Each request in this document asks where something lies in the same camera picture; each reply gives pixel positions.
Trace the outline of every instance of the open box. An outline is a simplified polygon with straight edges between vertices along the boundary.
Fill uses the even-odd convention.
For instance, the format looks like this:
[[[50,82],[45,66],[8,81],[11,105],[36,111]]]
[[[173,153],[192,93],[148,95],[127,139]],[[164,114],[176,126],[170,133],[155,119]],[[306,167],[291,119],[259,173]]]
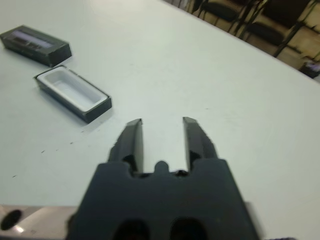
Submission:
[[[112,107],[111,97],[65,66],[34,77],[39,87],[90,123]]]

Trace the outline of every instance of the hole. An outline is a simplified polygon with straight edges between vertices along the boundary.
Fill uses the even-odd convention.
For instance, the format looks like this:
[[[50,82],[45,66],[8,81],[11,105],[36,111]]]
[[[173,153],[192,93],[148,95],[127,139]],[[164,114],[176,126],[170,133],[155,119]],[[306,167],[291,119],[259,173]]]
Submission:
[[[170,240],[208,240],[203,226],[193,218],[181,218],[174,222]]]
[[[201,156],[194,152],[194,151],[189,151],[189,169],[192,170],[194,168],[194,161],[197,159],[200,159]]]
[[[134,155],[128,155],[123,159],[124,162],[128,163],[130,165],[130,169],[134,172],[138,171],[135,156]]]
[[[141,220],[128,220],[121,224],[113,240],[149,240],[147,225]]]
[[[13,210],[9,212],[1,221],[1,230],[6,231],[15,226],[22,217],[22,211]]]
[[[174,173],[174,175],[177,177],[186,177],[189,175],[189,173],[185,170],[178,170]]]

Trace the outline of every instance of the black box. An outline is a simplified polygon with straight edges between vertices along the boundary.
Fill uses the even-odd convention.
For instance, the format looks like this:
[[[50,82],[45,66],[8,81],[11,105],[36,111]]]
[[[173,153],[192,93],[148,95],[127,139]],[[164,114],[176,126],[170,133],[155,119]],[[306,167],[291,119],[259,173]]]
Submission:
[[[18,26],[0,34],[6,49],[53,67],[72,56],[69,43],[27,26]]]
[[[65,66],[40,73],[34,79],[40,89],[87,123],[112,107],[109,95]]]

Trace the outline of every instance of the table surface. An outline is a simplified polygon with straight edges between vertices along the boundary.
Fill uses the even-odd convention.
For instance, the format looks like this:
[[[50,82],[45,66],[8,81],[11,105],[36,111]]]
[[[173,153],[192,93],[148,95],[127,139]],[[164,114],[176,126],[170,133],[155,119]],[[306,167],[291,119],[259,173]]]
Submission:
[[[48,69],[0,49],[0,204],[76,206],[125,124],[143,119],[144,169],[186,169],[182,117],[226,159],[267,238],[318,239],[320,85],[158,0],[0,0],[0,32],[70,42],[65,65],[113,97],[90,124],[42,93]]]

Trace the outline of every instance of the small object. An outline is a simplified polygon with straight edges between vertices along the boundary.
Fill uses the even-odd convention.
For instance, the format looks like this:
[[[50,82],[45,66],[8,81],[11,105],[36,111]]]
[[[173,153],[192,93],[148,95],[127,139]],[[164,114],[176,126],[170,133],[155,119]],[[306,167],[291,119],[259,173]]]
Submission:
[[[52,68],[34,78],[43,91],[87,123],[112,107],[109,95],[65,66]]]
[[[0,39],[6,49],[49,67],[72,56],[69,43],[24,25],[0,34]]]
[[[303,64],[299,71],[314,79],[320,74],[320,63],[309,60]]]
[[[13,210],[9,212],[1,221],[1,230],[6,231],[11,229],[19,222],[22,216],[23,214],[20,210]]]

